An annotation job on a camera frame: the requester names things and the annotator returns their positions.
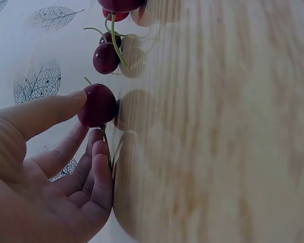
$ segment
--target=cherry cluster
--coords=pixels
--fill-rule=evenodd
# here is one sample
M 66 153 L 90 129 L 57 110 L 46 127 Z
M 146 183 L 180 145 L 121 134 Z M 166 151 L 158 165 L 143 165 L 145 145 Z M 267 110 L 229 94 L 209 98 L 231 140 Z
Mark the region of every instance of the cherry cluster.
M 93 65 L 97 72 L 101 74 L 110 74 L 114 72 L 120 63 L 129 68 L 122 56 L 122 37 L 115 32 L 115 22 L 119 22 L 127 18 L 130 12 L 137 10 L 146 5 L 145 0 L 98 0 L 102 6 L 102 12 L 105 19 L 106 33 L 92 27 L 85 29 L 94 29 L 102 35 L 99 46 L 95 50 L 93 56 Z M 107 22 L 111 21 L 111 30 L 107 26 Z M 118 117 L 120 101 L 116 101 L 112 91 L 103 84 L 92 84 L 87 78 L 89 86 L 84 88 L 87 94 L 87 102 L 78 113 L 79 121 L 82 125 L 89 128 L 100 128 L 106 137 L 106 124 Z M 113 161 L 109 155 L 109 168 L 113 171 Z
M 102 6 L 107 32 L 102 33 L 100 30 L 92 27 L 84 28 L 94 29 L 102 35 L 99 46 L 93 55 L 93 66 L 96 71 L 101 74 L 113 73 L 120 63 L 126 69 L 129 69 L 130 67 L 122 56 L 122 37 L 125 37 L 126 35 L 119 34 L 115 31 L 115 22 L 126 19 L 130 12 L 139 9 L 140 7 L 142 7 L 142 11 L 139 12 L 142 12 L 143 14 L 146 0 L 98 0 L 98 2 Z M 108 21 L 111 21 L 111 29 L 109 29 L 107 25 Z

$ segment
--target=finger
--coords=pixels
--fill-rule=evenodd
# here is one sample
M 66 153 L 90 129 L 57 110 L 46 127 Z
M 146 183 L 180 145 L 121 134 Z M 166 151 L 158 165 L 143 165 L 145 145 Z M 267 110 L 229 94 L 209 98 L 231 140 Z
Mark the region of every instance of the finger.
M 68 96 L 46 96 L 1 109 L 0 118 L 9 122 L 28 141 L 53 125 L 75 116 L 86 100 L 84 91 Z
M 56 148 L 29 159 L 39 165 L 47 178 L 52 178 L 74 157 L 86 137 L 88 130 L 87 127 L 83 126 L 80 122 L 77 122 L 74 128 L 60 144 L 56 146 Z
M 100 129 L 94 129 L 89 135 L 86 152 L 80 158 L 73 173 L 53 182 L 66 196 L 82 190 L 91 169 L 92 148 L 98 140 L 103 140 L 103 133 Z
M 97 154 L 92 161 L 95 181 L 90 201 L 81 207 L 92 228 L 98 232 L 107 222 L 112 206 L 112 176 L 108 156 Z
M 104 154 L 108 156 L 108 145 L 104 141 L 96 141 L 92 148 L 92 156 L 97 154 Z M 93 168 L 91 168 L 87 177 L 86 183 L 84 184 L 81 191 L 77 191 L 70 195 L 69 199 L 81 208 L 86 202 L 90 200 L 92 189 L 94 187 Z

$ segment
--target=hand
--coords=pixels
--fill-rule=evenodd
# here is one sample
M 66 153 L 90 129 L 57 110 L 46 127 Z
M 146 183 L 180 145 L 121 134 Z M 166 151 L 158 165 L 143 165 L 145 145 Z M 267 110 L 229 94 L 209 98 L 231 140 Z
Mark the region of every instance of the hand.
M 77 124 L 52 151 L 25 159 L 26 141 L 75 116 L 86 94 L 52 96 L 0 110 L 0 243 L 88 242 L 112 206 L 108 146 L 93 130 L 72 175 L 49 179 L 73 158 L 88 128 Z

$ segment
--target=fingernail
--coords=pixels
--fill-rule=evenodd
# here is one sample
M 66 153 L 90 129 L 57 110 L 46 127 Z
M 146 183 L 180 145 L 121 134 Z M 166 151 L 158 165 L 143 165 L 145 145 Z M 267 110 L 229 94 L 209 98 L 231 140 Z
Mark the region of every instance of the fingernail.
M 87 94 L 86 92 L 84 92 L 83 90 L 79 90 L 79 91 L 75 91 L 67 96 L 70 96 L 70 97 L 86 97 Z

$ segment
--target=light wood grain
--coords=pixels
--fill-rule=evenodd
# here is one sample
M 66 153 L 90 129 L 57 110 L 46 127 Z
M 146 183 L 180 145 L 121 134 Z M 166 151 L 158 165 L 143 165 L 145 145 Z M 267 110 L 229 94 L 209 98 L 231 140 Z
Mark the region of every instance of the light wood grain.
M 121 227 L 138 242 L 304 243 L 304 0 L 149 0 L 141 21 L 159 41 L 126 47 L 150 51 L 128 57 L 145 60 L 131 74 L 145 93 L 121 106 Z

